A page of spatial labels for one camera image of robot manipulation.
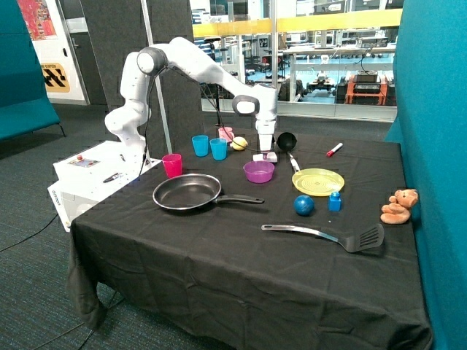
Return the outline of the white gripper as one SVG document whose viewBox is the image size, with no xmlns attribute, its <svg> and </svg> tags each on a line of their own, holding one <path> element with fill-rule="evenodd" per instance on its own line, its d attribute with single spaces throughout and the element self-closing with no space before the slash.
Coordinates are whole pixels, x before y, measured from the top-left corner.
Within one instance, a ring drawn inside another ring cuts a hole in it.
<svg viewBox="0 0 467 350">
<path fill-rule="evenodd" d="M 275 126 L 275 120 L 256 120 L 255 122 L 262 159 L 266 159 L 267 152 L 269 156 L 273 155 L 271 143 L 275 132 Z"/>
</svg>

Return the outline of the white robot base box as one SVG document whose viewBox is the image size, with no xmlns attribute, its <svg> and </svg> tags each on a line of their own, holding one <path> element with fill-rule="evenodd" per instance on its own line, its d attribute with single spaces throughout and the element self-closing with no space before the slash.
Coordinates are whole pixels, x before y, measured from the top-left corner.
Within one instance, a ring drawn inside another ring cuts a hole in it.
<svg viewBox="0 0 467 350">
<path fill-rule="evenodd" d="M 54 163 L 58 181 L 48 192 L 64 230 L 69 232 L 74 219 L 160 163 L 127 151 L 119 141 L 104 141 Z"/>
</svg>

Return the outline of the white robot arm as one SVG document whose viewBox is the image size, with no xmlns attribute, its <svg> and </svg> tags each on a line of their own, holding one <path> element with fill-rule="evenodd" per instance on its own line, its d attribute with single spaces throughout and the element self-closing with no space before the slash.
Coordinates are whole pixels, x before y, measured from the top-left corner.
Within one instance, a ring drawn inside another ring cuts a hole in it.
<svg viewBox="0 0 467 350">
<path fill-rule="evenodd" d="M 233 94 L 234 112 L 255 118 L 259 153 L 253 159 L 277 162 L 272 147 L 277 118 L 276 88 L 263 83 L 244 84 L 192 42 L 176 37 L 168 44 L 154 44 L 131 52 L 124 63 L 120 94 L 125 103 L 105 117 L 105 125 L 123 144 L 123 157 L 128 166 L 148 158 L 144 155 L 146 139 L 138 132 L 138 127 L 151 115 L 147 101 L 150 79 L 169 70 L 187 77 L 197 87 L 201 83 L 216 84 Z"/>
</svg>

